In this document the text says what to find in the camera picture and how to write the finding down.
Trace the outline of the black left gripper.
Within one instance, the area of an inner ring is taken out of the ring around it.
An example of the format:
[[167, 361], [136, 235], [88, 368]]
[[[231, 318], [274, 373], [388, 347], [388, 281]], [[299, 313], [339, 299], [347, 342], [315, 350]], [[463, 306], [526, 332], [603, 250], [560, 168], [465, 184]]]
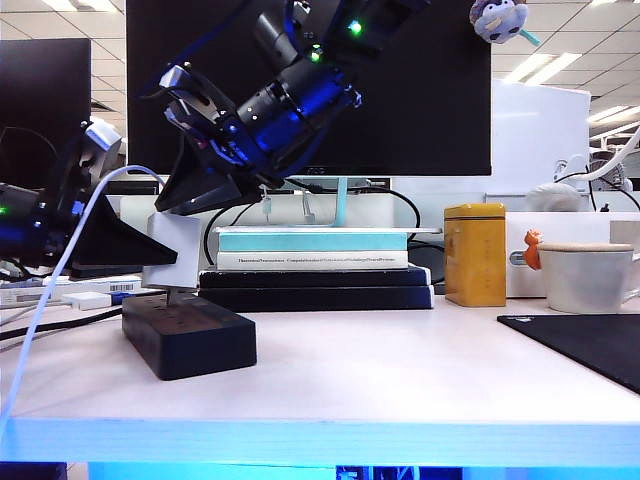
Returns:
[[[34, 207], [35, 264], [53, 266], [97, 185], [104, 152], [74, 148], [59, 160]], [[74, 278], [131, 274], [171, 265], [177, 253], [121, 221], [104, 194], [98, 198], [69, 260]]]

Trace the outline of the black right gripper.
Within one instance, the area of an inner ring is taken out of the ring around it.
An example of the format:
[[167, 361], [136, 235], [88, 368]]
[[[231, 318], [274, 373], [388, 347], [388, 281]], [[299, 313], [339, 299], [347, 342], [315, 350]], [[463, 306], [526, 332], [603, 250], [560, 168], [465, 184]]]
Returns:
[[164, 111], [181, 147], [158, 196], [159, 212], [196, 214], [261, 200], [261, 94], [236, 104], [192, 68], [164, 74]]

